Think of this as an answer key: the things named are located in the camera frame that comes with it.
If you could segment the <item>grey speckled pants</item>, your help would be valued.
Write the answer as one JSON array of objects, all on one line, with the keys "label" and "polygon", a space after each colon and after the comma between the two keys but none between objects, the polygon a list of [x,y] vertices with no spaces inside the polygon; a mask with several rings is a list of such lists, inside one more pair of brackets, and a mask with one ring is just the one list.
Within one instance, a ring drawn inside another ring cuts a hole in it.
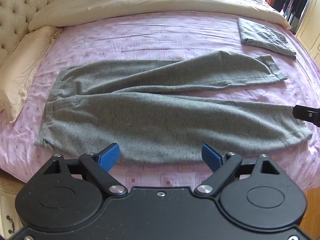
[{"label": "grey speckled pants", "polygon": [[186,96],[284,81],[270,55],[227,51],[183,61],[111,60],[61,70],[35,144],[81,155],[116,142],[124,163],[188,163],[208,144],[259,155],[311,139],[290,106]]}]

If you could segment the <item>folded light grey garment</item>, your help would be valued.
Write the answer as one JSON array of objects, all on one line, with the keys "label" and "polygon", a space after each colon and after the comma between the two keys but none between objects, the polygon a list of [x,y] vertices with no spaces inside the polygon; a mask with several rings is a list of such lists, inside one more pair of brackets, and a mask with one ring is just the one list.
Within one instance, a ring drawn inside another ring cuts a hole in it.
[{"label": "folded light grey garment", "polygon": [[296,59],[296,52],[280,32],[244,18],[238,18],[238,28],[242,44],[264,48]]}]

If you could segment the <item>white bedside cabinet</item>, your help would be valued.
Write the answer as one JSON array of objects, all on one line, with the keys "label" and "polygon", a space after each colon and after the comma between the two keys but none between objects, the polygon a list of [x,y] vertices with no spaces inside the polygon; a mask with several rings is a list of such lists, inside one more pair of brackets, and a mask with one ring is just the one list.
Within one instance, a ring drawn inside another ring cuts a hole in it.
[{"label": "white bedside cabinet", "polygon": [[1,178],[1,236],[9,239],[22,227],[15,209],[15,199],[24,184],[20,181]]}]

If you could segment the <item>cream pillow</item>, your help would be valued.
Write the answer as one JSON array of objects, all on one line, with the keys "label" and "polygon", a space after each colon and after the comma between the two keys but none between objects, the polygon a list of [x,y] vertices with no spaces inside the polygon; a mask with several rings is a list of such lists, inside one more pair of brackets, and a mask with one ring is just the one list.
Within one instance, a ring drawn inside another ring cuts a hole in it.
[{"label": "cream pillow", "polygon": [[25,35],[1,66],[1,111],[14,123],[21,113],[41,62],[62,29],[44,26]]}]

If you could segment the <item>cream duvet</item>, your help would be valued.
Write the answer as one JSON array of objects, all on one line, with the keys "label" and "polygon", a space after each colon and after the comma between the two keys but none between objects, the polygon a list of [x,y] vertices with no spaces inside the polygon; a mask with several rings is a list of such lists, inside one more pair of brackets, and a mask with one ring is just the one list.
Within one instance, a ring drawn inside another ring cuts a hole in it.
[{"label": "cream duvet", "polygon": [[264,0],[55,0],[29,23],[34,31],[45,25],[67,27],[107,18],[165,11],[218,12],[291,26]]}]

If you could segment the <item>beige tufted headboard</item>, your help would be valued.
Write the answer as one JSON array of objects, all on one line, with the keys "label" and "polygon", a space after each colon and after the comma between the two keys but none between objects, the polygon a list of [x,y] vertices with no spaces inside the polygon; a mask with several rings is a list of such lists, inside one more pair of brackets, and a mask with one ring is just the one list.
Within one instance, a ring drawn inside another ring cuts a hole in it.
[{"label": "beige tufted headboard", "polygon": [[29,33],[28,26],[35,14],[53,1],[55,0],[0,0],[1,63]]}]

